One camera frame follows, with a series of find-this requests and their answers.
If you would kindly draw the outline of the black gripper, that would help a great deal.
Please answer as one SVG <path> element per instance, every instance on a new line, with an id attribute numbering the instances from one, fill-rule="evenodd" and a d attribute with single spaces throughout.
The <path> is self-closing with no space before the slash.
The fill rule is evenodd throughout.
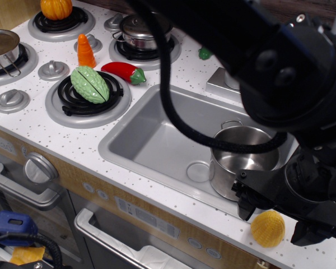
<path id="1" fill-rule="evenodd" d="M 276 170 L 239 170 L 232 189 L 244 221 L 271 208 L 298 220 L 293 245 L 336 239 L 336 164 L 301 150 Z"/>

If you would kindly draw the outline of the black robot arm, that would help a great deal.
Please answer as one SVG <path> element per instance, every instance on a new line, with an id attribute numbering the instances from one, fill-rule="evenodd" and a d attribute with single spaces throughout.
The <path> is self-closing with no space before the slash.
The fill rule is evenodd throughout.
<path id="1" fill-rule="evenodd" d="M 291 242 L 306 246 L 336 238 L 336 34 L 316 19 L 282 24 L 254 1 L 130 1 L 158 46 L 160 94 L 172 124 L 213 149 L 263 153 L 293 135 L 300 145 L 274 171 L 240 170 L 233 191 L 241 219 L 256 208 L 297 221 Z M 240 84 L 255 122 L 276 132 L 257 146 L 234 145 L 188 126 L 170 96 L 170 56 L 157 12 L 208 48 Z"/>

